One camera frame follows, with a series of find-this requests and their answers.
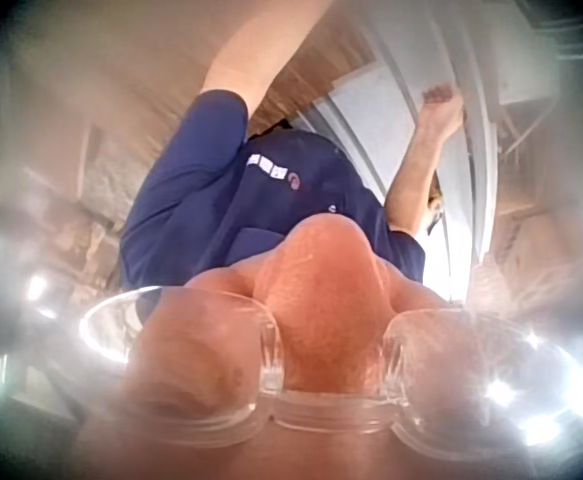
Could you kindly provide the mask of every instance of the man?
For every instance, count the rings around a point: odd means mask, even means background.
[[[294,371],[294,388],[342,393],[377,372],[367,353],[391,319],[447,306],[420,283],[425,258],[414,236],[463,104],[446,87],[427,93],[384,207],[324,138],[287,130],[244,143],[249,117],[329,4],[271,2],[224,46],[137,197],[121,255],[127,287],[256,300],[280,328],[285,381]],[[178,393],[177,372],[195,368],[182,360],[181,323],[171,314],[145,322],[125,391],[167,404],[190,397]],[[83,440],[121,478],[430,478],[405,466],[388,431],[316,437],[271,425],[247,445],[198,451],[92,424]]]

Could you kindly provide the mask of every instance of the hand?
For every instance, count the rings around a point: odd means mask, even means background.
[[[417,131],[436,141],[445,142],[462,126],[464,100],[449,85],[424,92],[424,105],[418,116]]]

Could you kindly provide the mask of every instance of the glasses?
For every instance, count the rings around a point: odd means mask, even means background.
[[[396,316],[370,345],[377,368],[357,393],[285,382],[293,358],[278,327],[250,298],[143,288],[87,312],[50,364],[89,415],[195,447],[246,441],[273,418],[314,432],[390,428],[424,455],[478,460],[556,435],[569,411],[573,358],[493,316]]]

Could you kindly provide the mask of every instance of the navy blue polo shirt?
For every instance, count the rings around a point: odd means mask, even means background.
[[[125,225],[125,287],[183,285],[273,249],[300,221],[325,212],[354,220],[378,256],[422,282],[422,247],[389,230],[342,151],[300,130],[245,142],[247,120],[244,101],[228,91],[203,93],[189,108]]]

